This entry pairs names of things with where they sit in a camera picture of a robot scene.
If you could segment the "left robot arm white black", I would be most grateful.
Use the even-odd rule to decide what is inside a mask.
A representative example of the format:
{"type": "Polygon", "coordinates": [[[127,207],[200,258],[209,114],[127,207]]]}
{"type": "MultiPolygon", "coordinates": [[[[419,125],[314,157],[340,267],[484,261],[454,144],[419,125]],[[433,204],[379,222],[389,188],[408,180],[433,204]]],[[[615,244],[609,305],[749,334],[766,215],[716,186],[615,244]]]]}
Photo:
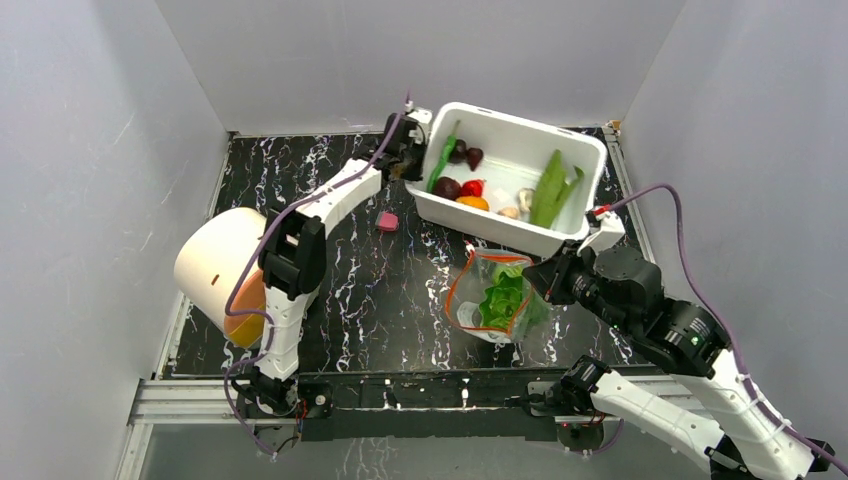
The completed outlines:
{"type": "Polygon", "coordinates": [[[260,347],[225,371],[225,393],[236,392],[269,415],[301,409],[294,378],[301,323],[327,270],[327,236],[388,183],[421,179],[426,140],[411,110],[393,113],[367,159],[349,159],[304,198],[268,212],[223,307],[228,317],[259,320],[260,347]]]}

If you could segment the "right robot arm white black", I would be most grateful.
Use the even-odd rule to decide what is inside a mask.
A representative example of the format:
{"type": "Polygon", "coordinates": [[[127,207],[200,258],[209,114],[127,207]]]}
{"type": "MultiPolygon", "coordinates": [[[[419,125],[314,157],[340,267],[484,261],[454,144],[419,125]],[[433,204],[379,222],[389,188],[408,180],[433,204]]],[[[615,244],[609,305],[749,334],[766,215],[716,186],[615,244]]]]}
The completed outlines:
{"type": "Polygon", "coordinates": [[[660,268],[637,250],[580,252],[565,244],[523,276],[548,303],[580,305],[620,332],[703,406],[699,414],[681,408],[582,356],[547,391],[529,393],[532,409],[617,416],[687,456],[713,479],[803,479],[836,464],[828,443],[799,434],[772,410],[716,317],[668,297],[660,268]]]}

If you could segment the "white plastic bin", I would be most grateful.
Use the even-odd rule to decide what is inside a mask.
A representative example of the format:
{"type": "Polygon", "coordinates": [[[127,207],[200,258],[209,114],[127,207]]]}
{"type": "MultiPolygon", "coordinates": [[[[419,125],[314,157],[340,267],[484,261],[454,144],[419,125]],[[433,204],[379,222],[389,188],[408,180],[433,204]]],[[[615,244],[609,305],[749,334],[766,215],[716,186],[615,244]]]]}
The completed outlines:
{"type": "Polygon", "coordinates": [[[582,240],[590,233],[586,213],[595,204],[595,194],[603,176],[608,150],[590,136],[565,128],[488,110],[461,102],[443,105],[430,123],[430,135],[423,160],[423,179],[409,182],[418,215],[427,221],[488,242],[548,257],[566,240],[582,240]],[[486,211],[459,204],[431,193],[428,178],[437,167],[449,135],[483,151],[476,170],[467,165],[448,164],[442,174],[459,183],[481,180],[486,211]],[[563,166],[573,179],[581,170],[583,180],[569,196],[551,227],[544,229],[525,218],[500,215],[506,207],[519,204],[518,193],[538,183],[555,151],[562,154],[563,166]]]}

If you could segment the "clear zip top bag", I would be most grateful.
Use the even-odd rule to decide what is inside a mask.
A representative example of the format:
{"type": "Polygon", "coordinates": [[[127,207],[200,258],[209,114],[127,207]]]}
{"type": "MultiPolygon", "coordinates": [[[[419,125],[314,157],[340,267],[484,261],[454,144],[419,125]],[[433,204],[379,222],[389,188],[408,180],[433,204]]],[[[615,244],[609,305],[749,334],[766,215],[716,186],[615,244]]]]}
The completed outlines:
{"type": "Polygon", "coordinates": [[[453,326],[486,342],[514,344],[549,323],[551,306],[523,276],[535,265],[531,257],[472,245],[467,251],[467,262],[445,300],[453,326]]]}

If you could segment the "long green chili pepper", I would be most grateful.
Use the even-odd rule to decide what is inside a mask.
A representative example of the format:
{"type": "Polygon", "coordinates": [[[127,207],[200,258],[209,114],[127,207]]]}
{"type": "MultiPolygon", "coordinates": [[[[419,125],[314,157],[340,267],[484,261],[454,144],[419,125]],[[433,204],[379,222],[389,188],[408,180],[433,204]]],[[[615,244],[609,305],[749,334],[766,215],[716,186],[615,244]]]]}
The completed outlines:
{"type": "Polygon", "coordinates": [[[429,179],[428,179],[428,182],[427,182],[427,186],[426,186],[426,192],[427,193],[431,193],[433,191],[437,180],[441,177],[441,174],[442,174],[444,168],[448,164],[448,160],[449,160],[452,152],[454,151],[454,148],[455,148],[455,145],[456,145],[457,130],[458,130],[460,123],[461,123],[460,120],[456,120],[454,122],[453,127],[452,127],[448,137],[446,138],[443,147],[441,148],[440,155],[438,157],[438,161],[436,163],[436,166],[434,167],[433,171],[431,172],[429,179]]]}

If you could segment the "green napa cabbage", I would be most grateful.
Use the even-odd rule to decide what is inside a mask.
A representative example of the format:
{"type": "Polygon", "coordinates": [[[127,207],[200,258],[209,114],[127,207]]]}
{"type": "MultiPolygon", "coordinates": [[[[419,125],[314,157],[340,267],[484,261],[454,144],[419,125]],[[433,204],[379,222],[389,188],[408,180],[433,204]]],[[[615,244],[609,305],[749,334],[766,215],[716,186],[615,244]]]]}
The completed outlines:
{"type": "Polygon", "coordinates": [[[550,320],[549,305],[522,276],[523,266],[497,266],[478,306],[479,325],[523,338],[526,331],[550,320]]]}

